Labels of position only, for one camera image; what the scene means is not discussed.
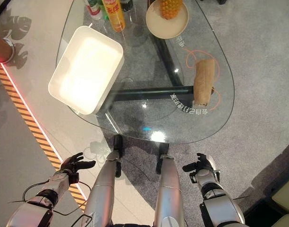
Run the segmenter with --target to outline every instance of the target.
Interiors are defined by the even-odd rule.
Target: beige plate
[[[150,32],[161,39],[171,39],[178,36],[188,23],[187,7],[183,3],[178,15],[170,20],[164,19],[160,12],[160,1],[153,2],[145,17],[146,25]]]

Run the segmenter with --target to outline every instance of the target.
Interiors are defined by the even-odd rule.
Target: chinese characters
[[[170,97],[173,100],[173,102],[177,105],[177,108],[182,110],[185,113],[196,114],[196,115],[201,115],[201,114],[206,115],[208,113],[207,109],[193,109],[193,108],[183,105],[175,94],[170,95]]]
[[[184,41],[180,35],[177,36],[176,41],[178,42],[179,46],[184,47]]]

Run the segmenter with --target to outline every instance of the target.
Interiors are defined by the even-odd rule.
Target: glass tabletop
[[[234,82],[226,57],[205,15],[194,0],[184,0],[189,22],[172,39],[159,39],[145,22],[147,2],[133,0],[124,12],[126,28],[115,32],[108,20],[92,20],[83,0],[72,3],[59,44],[57,63],[74,31],[91,28],[119,42],[124,65],[97,114],[85,121],[125,136],[165,143],[190,143],[220,130],[234,104]],[[215,80],[208,106],[193,104],[196,63],[215,60]]]

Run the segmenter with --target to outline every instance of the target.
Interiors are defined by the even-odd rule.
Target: pineapple
[[[161,15],[166,19],[172,19],[179,13],[183,0],[161,0]]]

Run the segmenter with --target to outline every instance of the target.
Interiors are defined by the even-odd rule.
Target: white plastic container
[[[82,114],[97,113],[124,63],[122,46],[87,26],[73,34],[49,93]]]

